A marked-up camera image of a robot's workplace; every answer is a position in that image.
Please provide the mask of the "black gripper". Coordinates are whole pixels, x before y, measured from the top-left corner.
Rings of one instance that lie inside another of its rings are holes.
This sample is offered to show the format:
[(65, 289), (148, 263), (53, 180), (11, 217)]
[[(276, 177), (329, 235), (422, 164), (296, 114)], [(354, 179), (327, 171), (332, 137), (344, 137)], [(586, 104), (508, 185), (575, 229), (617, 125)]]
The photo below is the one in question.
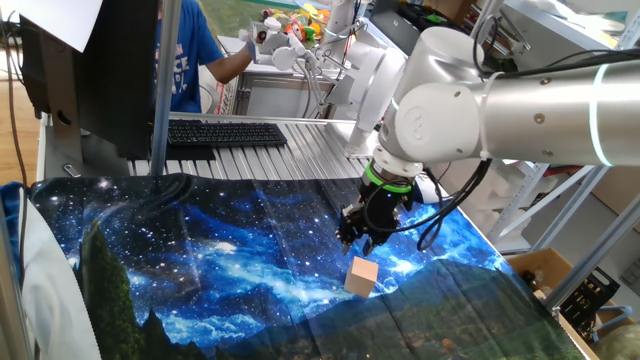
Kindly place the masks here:
[(342, 254), (346, 255), (352, 244), (363, 235), (369, 238), (363, 245), (362, 254), (367, 257), (377, 247), (384, 245), (391, 230), (399, 226), (396, 207), (403, 193), (391, 191), (392, 187), (403, 188), (401, 179), (376, 181), (362, 177), (359, 181), (359, 196), (355, 203), (342, 207), (336, 238), (342, 244)]

